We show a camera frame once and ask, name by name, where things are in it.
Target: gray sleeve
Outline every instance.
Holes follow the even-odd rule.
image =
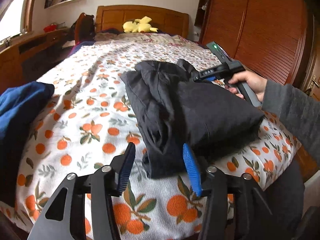
[[[276,114],[320,165],[320,102],[292,85],[268,80],[262,109]]]

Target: black clothing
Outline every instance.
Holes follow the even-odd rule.
[[[295,159],[265,194],[276,222],[289,232],[295,232],[302,218],[304,197],[304,184]]]
[[[135,70],[121,79],[147,147],[150,178],[185,171],[183,143],[216,159],[257,138],[263,113],[211,82],[193,82],[198,71],[187,61],[143,61]]]

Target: window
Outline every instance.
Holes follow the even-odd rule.
[[[0,41],[21,32],[24,0],[13,0],[0,21]]]

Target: wardrobe door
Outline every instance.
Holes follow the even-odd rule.
[[[207,22],[201,31],[200,42],[218,43],[234,57],[238,46],[241,28],[248,0],[211,0]]]
[[[306,19],[303,0],[248,0],[235,59],[285,84],[300,63]]]

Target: door handle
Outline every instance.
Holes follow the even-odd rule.
[[[312,80],[311,80],[311,83],[310,83],[308,89],[305,91],[305,93],[306,93],[308,96],[310,96],[310,93],[311,93],[311,90],[312,90],[312,88],[313,88],[313,85],[316,85],[316,87],[318,87],[318,88],[320,87],[320,85],[316,82],[316,75],[313,75]]]

